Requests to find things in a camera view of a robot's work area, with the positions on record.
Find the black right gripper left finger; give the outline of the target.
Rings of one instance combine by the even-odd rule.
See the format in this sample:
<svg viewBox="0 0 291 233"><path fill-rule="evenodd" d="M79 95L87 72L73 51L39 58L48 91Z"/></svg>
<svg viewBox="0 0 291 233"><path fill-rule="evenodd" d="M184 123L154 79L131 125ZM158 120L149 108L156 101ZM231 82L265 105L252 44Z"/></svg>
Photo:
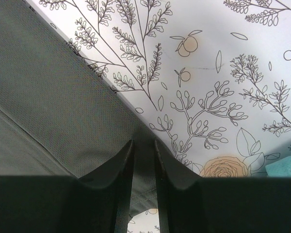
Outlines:
<svg viewBox="0 0 291 233"><path fill-rule="evenodd" d="M125 233L134 142L81 178L0 176L0 233Z"/></svg>

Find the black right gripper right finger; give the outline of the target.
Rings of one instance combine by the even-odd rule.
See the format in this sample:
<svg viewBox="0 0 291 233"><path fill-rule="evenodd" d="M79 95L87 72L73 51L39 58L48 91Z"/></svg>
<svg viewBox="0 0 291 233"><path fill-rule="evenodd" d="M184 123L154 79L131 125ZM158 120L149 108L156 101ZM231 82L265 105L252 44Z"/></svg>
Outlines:
<svg viewBox="0 0 291 233"><path fill-rule="evenodd" d="M291 178L203 178L155 150L162 233L291 233Z"/></svg>

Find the dark grey t-shirt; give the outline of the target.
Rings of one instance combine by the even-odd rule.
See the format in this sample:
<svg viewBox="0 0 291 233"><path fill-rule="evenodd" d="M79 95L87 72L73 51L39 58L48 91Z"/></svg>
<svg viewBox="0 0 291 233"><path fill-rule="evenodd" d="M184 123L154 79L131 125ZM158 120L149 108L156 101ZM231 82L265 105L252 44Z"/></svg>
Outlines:
<svg viewBox="0 0 291 233"><path fill-rule="evenodd" d="M152 132L157 81L140 84L137 68L171 32L196 21L192 0L132 1L133 25L117 0L42 0L58 39L20 0L0 0L0 175L81 177L137 142L130 214L157 205Z"/></svg>

